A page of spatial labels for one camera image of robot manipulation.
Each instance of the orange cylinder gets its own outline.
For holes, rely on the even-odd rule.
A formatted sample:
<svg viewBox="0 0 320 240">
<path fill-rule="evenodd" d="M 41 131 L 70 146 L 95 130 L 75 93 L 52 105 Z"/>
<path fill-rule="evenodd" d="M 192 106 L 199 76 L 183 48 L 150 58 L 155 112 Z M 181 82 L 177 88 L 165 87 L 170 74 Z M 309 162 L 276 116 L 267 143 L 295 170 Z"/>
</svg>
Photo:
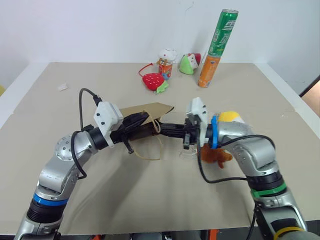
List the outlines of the orange cylinder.
<svg viewBox="0 0 320 240">
<path fill-rule="evenodd" d="M 200 78 L 198 80 L 199 87 L 207 88 L 214 77 L 218 64 L 220 62 L 220 57 L 213 57 L 207 55 L 205 58 L 204 65 L 201 70 Z"/>
<path fill-rule="evenodd" d="M 168 80 L 171 77 L 172 63 L 159 64 L 159 73 L 164 77 L 164 80 Z"/>
</svg>

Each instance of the plush toy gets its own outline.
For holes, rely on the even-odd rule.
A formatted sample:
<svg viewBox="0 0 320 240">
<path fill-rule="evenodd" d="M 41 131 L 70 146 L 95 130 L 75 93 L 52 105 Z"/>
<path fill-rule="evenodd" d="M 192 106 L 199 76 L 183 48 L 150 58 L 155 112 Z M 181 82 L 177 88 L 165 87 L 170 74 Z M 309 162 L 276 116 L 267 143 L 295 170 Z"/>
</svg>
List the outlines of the plush toy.
<svg viewBox="0 0 320 240">
<path fill-rule="evenodd" d="M 218 122 L 240 122 L 244 123 L 240 115 L 235 111 L 225 111 L 220 113 Z M 208 144 L 201 148 L 201 159 L 206 163 L 217 162 L 219 168 L 224 168 L 224 162 L 232 160 L 232 155 L 226 153 L 224 149 L 211 149 Z"/>
<path fill-rule="evenodd" d="M 201 61 L 200 53 L 189 53 L 183 55 L 179 70 L 180 72 L 188 75 L 194 74 L 194 69 L 196 69 Z"/>
<path fill-rule="evenodd" d="M 169 86 L 167 81 L 165 81 L 163 75 L 158 72 L 147 73 L 145 75 L 141 75 L 140 73 L 143 69 L 153 65 L 153 63 L 150 63 L 144 66 L 139 70 L 138 74 L 142 77 L 142 81 L 145 84 L 145 86 L 151 91 L 155 91 L 158 94 L 164 92 L 166 88 Z"/>
<path fill-rule="evenodd" d="M 159 65 L 158 72 L 165 80 L 171 77 L 172 65 L 177 57 L 177 52 L 174 49 L 166 48 L 159 52 L 159 60 L 156 64 Z"/>
</svg>

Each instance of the white wall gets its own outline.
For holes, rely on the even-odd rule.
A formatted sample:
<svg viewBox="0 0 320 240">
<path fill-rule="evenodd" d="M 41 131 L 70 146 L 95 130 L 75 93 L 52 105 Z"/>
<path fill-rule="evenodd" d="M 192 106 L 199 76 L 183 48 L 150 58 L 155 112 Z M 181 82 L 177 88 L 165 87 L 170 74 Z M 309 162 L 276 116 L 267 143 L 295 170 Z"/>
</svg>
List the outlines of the white wall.
<svg viewBox="0 0 320 240">
<path fill-rule="evenodd" d="M 0 83 L 34 61 L 205 53 L 223 8 L 239 10 L 224 62 L 270 63 L 298 93 L 319 75 L 319 0 L 0 0 Z"/>
</svg>

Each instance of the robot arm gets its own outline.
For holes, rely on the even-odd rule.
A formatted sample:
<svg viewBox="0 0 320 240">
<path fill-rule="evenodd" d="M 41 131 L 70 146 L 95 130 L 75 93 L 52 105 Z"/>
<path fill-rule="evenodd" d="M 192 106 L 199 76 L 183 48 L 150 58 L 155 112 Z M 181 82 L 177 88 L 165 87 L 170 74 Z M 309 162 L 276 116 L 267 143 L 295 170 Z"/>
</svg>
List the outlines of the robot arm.
<svg viewBox="0 0 320 240">
<path fill-rule="evenodd" d="M 71 137 L 64 136 L 55 145 L 54 156 L 40 173 L 33 199 L 23 216 L 15 240 L 30 236 L 53 240 L 57 236 L 63 211 L 80 173 L 72 158 Z M 74 150 L 81 166 L 98 152 L 87 131 L 76 134 Z"/>
<path fill-rule="evenodd" d="M 219 145 L 238 137 L 252 135 L 241 122 L 217 123 Z M 307 231 L 294 196 L 280 174 L 272 143 L 259 137 L 234 141 L 222 148 L 229 151 L 246 175 L 251 196 L 256 203 L 254 214 L 265 239 L 273 239 L 281 230 Z"/>
</svg>

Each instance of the tabletop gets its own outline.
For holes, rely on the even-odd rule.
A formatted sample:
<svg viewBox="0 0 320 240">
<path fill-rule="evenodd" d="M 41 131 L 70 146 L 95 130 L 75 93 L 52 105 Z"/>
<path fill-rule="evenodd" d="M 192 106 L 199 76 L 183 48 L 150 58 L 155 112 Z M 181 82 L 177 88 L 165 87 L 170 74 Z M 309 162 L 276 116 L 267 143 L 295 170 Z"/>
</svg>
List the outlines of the tabletop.
<svg viewBox="0 0 320 240">
<path fill-rule="evenodd" d="M 199 76 L 174 66 L 164 93 L 143 85 L 143 63 L 50 63 L 0 129 L 0 234 L 15 234 L 39 174 L 61 137 L 80 128 L 78 92 L 89 88 L 104 101 L 126 108 L 163 103 L 174 110 L 163 121 L 183 123 L 187 104 L 201 97 L 210 115 L 237 111 L 256 134 L 276 144 L 280 171 L 305 220 L 320 219 L 320 140 L 294 108 L 250 63 L 222 63 L 208 88 Z M 59 91 L 66 83 L 68 89 Z M 84 124 L 94 124 L 95 105 L 83 95 Z M 106 148 L 84 166 L 64 211 L 62 234 L 115 234 L 249 226 L 254 203 L 244 181 L 206 183 L 195 155 L 181 139 L 160 136 L 161 160 L 128 155 L 123 144 Z M 144 156 L 158 156 L 153 137 L 132 143 Z M 242 177 L 235 160 L 224 169 L 204 163 L 210 179 Z"/>
</svg>

